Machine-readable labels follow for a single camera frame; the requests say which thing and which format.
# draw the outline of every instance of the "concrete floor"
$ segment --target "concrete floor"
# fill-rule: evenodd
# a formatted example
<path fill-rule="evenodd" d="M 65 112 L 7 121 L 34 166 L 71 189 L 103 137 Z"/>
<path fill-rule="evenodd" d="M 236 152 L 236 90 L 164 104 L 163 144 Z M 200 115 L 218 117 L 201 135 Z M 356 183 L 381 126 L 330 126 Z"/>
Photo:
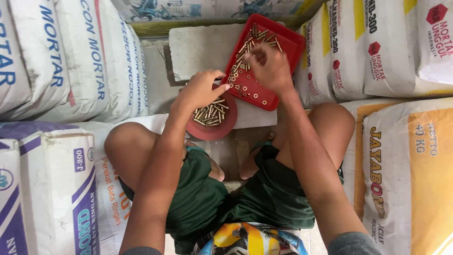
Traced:
<path fill-rule="evenodd" d="M 168 113 L 170 105 L 187 81 L 175 81 L 168 39 L 142 39 L 148 84 L 149 114 Z M 239 181 L 239 166 L 260 139 L 270 132 L 278 134 L 284 129 L 282 109 L 278 108 L 278 123 L 272 127 L 251 127 L 234 129 L 225 137 L 215 141 L 190 139 L 211 155 L 211 158 L 225 172 L 225 181 Z M 310 230 L 302 230 L 300 238 L 309 255 L 327 254 L 317 225 Z M 173 255 L 173 240 L 166 236 L 165 253 Z"/>

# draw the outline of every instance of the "red bowl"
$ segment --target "red bowl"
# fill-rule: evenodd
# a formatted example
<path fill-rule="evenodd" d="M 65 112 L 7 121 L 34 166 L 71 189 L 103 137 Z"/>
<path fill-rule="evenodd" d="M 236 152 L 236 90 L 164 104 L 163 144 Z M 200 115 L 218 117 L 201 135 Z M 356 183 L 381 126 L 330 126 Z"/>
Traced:
<path fill-rule="evenodd" d="M 218 85 L 213 84 L 212 89 L 217 88 Z M 195 121 L 193 121 L 194 114 L 190 116 L 189 122 L 187 123 L 187 132 L 202 140 L 217 140 L 226 136 L 234 127 L 237 120 L 237 106 L 233 95 L 228 91 L 225 91 L 220 98 L 225 99 L 222 103 L 228 106 L 230 109 L 225 111 L 225 119 L 218 126 L 204 127 Z"/>

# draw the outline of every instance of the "knee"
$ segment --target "knee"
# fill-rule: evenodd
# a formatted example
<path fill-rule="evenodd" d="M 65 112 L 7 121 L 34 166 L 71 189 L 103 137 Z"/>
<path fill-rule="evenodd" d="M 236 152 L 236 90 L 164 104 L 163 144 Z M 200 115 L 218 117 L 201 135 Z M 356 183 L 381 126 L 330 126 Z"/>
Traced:
<path fill-rule="evenodd" d="M 308 115 L 312 118 L 324 118 L 335 122 L 342 130 L 354 132 L 356 121 L 354 116 L 344 106 L 337 103 L 322 103 L 313 108 Z"/>
<path fill-rule="evenodd" d="M 104 150 L 133 146 L 136 148 L 153 147 L 156 133 L 136 122 L 126 122 L 114 127 L 104 142 Z"/>

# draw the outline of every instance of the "red logo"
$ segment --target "red logo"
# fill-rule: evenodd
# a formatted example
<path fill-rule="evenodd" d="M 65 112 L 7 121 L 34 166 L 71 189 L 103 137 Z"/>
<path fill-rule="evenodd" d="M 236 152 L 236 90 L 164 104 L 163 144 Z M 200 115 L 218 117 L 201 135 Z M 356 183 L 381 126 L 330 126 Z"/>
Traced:
<path fill-rule="evenodd" d="M 338 59 L 337 59 L 333 62 L 333 70 L 337 70 L 339 67 L 340 67 L 340 61 L 338 61 Z"/>
<path fill-rule="evenodd" d="M 370 47 L 368 48 L 368 53 L 373 56 L 379 53 L 379 49 L 381 48 L 381 45 L 378 42 L 374 42 L 370 44 Z"/>
<path fill-rule="evenodd" d="M 445 13 L 447 13 L 448 8 L 445 7 L 443 4 L 438 4 L 433 8 L 429 9 L 428 16 L 426 17 L 426 21 L 431 25 L 437 23 L 445 17 Z"/>

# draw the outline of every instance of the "green shorts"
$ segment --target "green shorts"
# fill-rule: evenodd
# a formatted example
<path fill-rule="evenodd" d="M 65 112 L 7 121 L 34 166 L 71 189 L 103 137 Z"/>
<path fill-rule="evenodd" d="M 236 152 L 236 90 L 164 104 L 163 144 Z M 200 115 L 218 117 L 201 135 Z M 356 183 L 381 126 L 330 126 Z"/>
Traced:
<path fill-rule="evenodd" d="M 176 253 L 192 252 L 197 239 L 224 223 L 313 228 L 314 214 L 297 175 L 275 160 L 278 152 L 272 145 L 263 146 L 255 156 L 259 170 L 230 196 L 222 182 L 208 176 L 211 162 L 204 152 L 189 151 L 167 216 L 166 233 L 175 240 Z M 134 192 L 120 183 L 133 200 Z"/>

